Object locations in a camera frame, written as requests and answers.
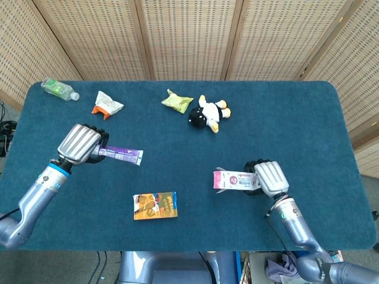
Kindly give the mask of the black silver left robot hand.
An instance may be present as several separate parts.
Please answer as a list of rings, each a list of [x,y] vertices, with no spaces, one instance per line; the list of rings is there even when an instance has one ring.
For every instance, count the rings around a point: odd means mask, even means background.
[[[99,163],[105,156],[99,155],[98,150],[107,145],[109,136],[95,126],[75,124],[57,148],[58,155],[73,166]]]

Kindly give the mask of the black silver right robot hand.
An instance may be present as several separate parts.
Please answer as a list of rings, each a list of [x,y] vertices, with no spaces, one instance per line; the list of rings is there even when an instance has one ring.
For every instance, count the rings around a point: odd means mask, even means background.
[[[273,199],[287,194],[289,184],[278,162],[265,159],[253,160],[246,162],[244,170],[256,174],[259,182],[258,189],[245,191],[246,194],[251,196],[265,194]]]

